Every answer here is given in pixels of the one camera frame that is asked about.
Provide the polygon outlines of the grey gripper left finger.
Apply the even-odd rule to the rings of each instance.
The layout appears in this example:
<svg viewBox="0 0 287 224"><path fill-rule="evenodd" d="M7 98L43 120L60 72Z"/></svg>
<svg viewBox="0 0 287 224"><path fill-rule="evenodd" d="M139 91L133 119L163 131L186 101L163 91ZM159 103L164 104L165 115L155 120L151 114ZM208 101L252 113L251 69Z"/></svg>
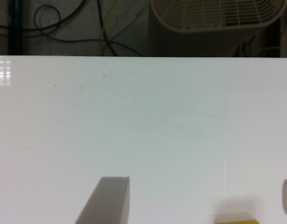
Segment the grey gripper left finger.
<svg viewBox="0 0 287 224"><path fill-rule="evenodd" d="M128 224L129 177L103 176L75 224Z"/></svg>

